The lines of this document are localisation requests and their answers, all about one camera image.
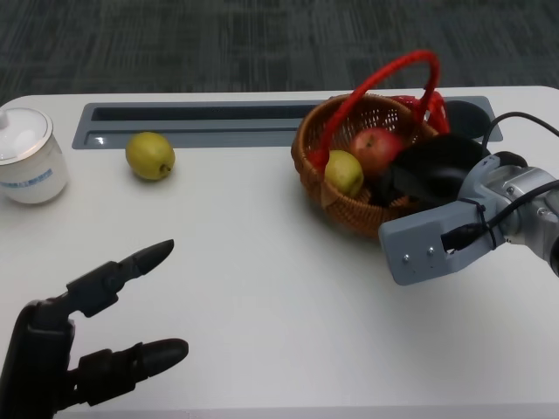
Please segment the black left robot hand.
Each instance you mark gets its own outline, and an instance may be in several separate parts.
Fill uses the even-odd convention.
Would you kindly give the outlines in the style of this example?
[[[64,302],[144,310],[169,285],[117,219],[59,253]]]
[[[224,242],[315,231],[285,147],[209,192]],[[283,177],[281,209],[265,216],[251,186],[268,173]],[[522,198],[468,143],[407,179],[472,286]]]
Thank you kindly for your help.
[[[69,369],[75,335],[72,313],[91,318],[115,304],[132,279],[154,270],[173,251],[173,240],[153,244],[120,262],[109,261],[70,282],[56,298],[32,301],[17,317],[1,373],[3,418],[52,418],[86,403],[95,406],[133,391],[189,353],[185,340],[103,349]]]

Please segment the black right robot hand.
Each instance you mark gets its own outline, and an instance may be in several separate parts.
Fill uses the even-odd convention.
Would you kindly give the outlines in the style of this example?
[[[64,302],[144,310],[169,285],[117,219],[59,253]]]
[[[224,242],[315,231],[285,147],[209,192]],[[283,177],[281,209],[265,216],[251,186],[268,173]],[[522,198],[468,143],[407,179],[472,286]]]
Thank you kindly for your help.
[[[401,151],[371,184],[371,204],[405,196],[421,210],[455,201],[466,176],[489,152],[475,140],[439,134]]]

